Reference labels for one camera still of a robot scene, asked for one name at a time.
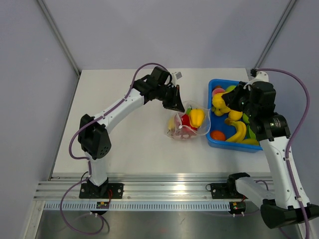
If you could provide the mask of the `pale yellow pear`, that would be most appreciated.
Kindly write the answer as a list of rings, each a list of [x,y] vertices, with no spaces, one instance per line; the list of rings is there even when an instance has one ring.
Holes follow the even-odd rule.
[[[169,134],[174,134],[175,132],[175,120],[174,120],[174,117],[171,117],[168,121],[168,133]]]

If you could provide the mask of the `red apple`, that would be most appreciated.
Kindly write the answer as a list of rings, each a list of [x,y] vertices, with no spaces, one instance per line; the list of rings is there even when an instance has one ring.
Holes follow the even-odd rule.
[[[184,114],[181,117],[181,124],[186,125],[186,126],[190,126],[190,119],[189,119],[189,116],[187,114]]]

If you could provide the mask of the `yellow bell pepper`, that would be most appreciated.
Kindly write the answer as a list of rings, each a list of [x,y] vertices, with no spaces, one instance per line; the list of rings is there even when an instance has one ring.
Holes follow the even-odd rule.
[[[204,121],[205,113],[202,109],[192,109],[189,114],[190,125],[195,128],[199,128]]]

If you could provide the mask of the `clear zip top bag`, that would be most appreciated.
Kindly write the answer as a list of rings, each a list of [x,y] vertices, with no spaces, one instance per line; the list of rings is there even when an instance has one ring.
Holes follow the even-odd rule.
[[[184,112],[173,114],[167,123],[166,135],[175,140],[190,140],[209,133],[210,109],[193,101],[183,103]]]

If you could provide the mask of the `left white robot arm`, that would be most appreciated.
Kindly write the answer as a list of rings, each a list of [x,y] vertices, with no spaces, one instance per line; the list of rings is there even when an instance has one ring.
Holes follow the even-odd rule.
[[[112,190],[105,166],[106,155],[112,147],[109,134],[125,117],[152,100],[161,101],[165,109],[184,111],[180,88],[176,84],[181,77],[181,72],[170,73],[156,64],[150,74],[140,79],[133,78],[123,98],[95,116],[85,114],[81,118],[78,142],[88,158],[89,174],[86,182],[81,184],[80,198],[111,197]]]

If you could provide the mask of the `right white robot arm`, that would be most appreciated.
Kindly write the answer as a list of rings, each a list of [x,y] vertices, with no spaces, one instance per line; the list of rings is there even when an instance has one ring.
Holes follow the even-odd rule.
[[[266,156],[274,184],[274,192],[262,188],[246,173],[229,176],[227,194],[240,194],[259,209],[270,229],[305,223],[319,216],[319,207],[311,204],[294,164],[292,139],[286,119],[275,110],[276,91],[271,83],[257,81],[251,85],[239,82],[234,90],[222,96],[227,107],[245,113]]]

